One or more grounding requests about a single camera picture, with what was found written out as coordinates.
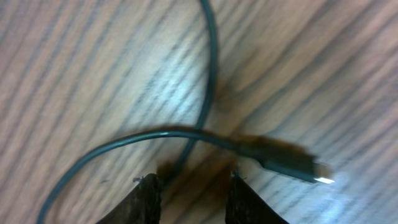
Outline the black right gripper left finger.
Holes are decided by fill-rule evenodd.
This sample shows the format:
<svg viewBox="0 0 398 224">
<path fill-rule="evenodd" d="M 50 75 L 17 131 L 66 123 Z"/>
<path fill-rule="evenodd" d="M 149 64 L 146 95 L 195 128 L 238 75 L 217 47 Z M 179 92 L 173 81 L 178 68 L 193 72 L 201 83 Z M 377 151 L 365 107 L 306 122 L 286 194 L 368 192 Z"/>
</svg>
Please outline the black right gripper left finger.
<svg viewBox="0 0 398 224">
<path fill-rule="evenodd" d="M 97 224 L 159 224 L 161 216 L 162 180 L 148 174 L 128 195 Z"/>
</svg>

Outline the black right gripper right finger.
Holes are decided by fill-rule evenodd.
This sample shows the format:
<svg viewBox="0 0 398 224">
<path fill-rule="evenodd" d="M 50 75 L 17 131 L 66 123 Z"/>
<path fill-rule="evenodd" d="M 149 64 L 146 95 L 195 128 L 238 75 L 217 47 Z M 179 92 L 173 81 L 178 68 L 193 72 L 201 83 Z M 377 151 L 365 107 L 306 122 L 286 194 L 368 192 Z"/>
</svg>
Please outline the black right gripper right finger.
<svg viewBox="0 0 398 224">
<path fill-rule="evenodd" d="M 288 224 L 235 172 L 226 203 L 226 224 Z"/>
</svg>

